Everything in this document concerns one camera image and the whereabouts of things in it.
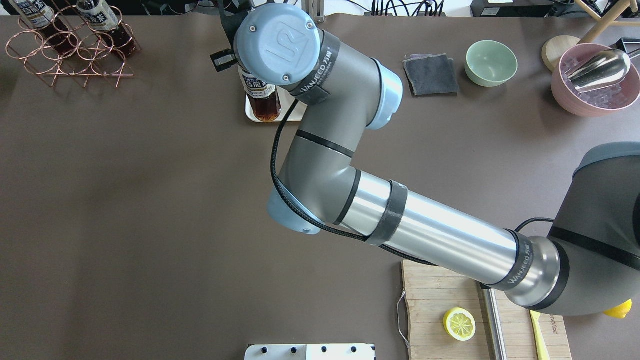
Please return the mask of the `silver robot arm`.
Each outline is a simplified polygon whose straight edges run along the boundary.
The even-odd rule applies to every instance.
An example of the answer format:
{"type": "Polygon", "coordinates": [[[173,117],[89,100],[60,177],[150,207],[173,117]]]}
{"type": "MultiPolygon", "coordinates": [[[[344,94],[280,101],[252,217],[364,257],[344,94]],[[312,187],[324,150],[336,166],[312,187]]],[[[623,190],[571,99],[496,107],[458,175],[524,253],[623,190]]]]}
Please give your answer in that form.
{"type": "Polygon", "coordinates": [[[598,117],[539,59],[551,19],[221,13],[237,63],[307,108],[272,218],[439,265],[522,308],[639,294],[639,106],[598,117]]]}

